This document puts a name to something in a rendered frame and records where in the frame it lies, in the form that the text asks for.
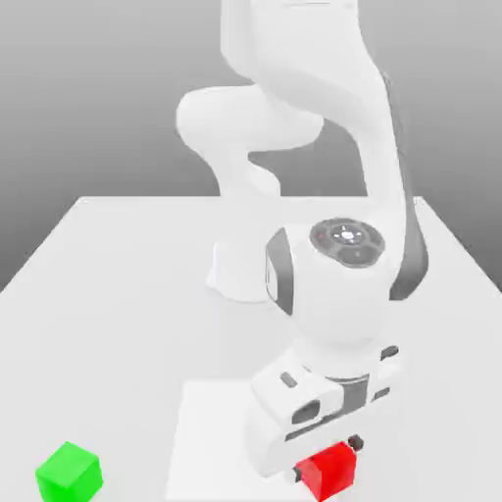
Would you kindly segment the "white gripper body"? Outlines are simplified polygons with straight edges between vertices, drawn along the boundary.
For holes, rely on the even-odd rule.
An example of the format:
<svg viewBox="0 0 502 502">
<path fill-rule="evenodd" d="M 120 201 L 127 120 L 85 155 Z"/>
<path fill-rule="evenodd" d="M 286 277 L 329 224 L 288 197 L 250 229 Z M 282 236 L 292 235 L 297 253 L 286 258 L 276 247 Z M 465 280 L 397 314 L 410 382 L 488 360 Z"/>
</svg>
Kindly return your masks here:
<svg viewBox="0 0 502 502">
<path fill-rule="evenodd" d="M 293 468 L 353 433 L 353 415 L 323 421 L 317 415 L 294 424 L 293 414 L 282 420 L 265 410 L 249 410 L 245 416 L 245 452 L 261 477 L 271 477 Z"/>
</svg>

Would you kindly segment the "small red cube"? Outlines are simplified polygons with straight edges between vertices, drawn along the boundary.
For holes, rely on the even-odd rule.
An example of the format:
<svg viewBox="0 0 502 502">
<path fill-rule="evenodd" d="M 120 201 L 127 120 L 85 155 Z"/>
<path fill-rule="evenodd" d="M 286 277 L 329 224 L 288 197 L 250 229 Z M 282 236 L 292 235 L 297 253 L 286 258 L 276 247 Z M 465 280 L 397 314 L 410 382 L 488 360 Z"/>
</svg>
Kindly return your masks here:
<svg viewBox="0 0 502 502">
<path fill-rule="evenodd" d="M 295 465 L 300 479 L 317 502 L 324 502 L 354 482 L 357 455 L 346 443 L 338 442 Z"/>
</svg>

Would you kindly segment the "small green cube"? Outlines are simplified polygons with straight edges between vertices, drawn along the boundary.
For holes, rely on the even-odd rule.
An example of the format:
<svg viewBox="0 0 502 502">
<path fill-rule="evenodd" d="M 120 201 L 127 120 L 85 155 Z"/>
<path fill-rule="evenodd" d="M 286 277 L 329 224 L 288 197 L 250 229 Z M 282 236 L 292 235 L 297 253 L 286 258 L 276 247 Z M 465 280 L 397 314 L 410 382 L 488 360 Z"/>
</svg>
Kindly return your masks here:
<svg viewBox="0 0 502 502">
<path fill-rule="evenodd" d="M 103 486 L 99 458 L 64 442 L 35 471 L 43 502 L 90 502 Z"/>
</svg>

